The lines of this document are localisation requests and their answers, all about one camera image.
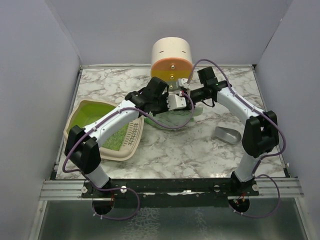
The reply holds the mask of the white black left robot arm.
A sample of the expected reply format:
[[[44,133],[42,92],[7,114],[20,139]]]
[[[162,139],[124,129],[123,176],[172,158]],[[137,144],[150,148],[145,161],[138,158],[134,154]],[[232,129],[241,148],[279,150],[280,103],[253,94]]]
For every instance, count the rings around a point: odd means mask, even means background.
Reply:
[[[93,185],[97,196],[106,197],[111,190],[109,176],[101,166],[100,147],[114,133],[143,113],[163,113],[168,110],[169,85],[158,77],[152,77],[147,86],[128,93],[112,111],[85,126],[73,126],[69,130],[64,154],[66,160],[78,167]]]

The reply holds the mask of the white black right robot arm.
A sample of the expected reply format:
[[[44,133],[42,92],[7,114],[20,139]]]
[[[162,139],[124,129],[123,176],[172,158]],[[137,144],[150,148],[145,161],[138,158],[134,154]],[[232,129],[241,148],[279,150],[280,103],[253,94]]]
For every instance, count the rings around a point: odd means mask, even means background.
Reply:
[[[279,144],[277,115],[273,111],[263,111],[240,96],[229,81],[218,81],[212,67],[197,71],[203,87],[191,90],[194,104],[211,99],[226,107],[244,125],[242,147],[244,155],[230,177],[230,191],[240,196],[247,191],[261,158]]]

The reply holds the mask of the silver metal scoop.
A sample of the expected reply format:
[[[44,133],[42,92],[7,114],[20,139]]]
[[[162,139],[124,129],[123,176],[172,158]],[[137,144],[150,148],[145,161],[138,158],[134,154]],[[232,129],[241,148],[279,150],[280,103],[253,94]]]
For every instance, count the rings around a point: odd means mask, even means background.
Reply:
[[[222,126],[215,127],[214,136],[231,145],[236,145],[242,140],[242,135],[239,131]]]

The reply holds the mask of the green cat litter bag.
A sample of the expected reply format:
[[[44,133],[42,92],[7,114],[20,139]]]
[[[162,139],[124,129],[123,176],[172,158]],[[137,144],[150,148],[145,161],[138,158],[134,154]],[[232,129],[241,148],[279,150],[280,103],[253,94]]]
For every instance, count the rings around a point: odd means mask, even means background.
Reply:
[[[161,130],[168,130],[168,128],[163,127],[177,127],[183,125],[187,122],[189,117],[191,116],[191,110],[177,110],[177,111],[168,111],[157,114],[153,118],[158,121],[161,125],[153,122],[150,118],[145,117],[144,122],[149,124],[152,127],[161,129]]]

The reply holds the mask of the green cat litter pellets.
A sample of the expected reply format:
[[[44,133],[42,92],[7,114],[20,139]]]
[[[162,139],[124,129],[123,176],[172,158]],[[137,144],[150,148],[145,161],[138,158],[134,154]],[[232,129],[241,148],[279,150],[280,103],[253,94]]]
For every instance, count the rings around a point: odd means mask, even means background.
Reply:
[[[115,132],[103,143],[102,147],[108,150],[119,151],[127,134],[128,126],[129,125],[126,124],[117,132]]]

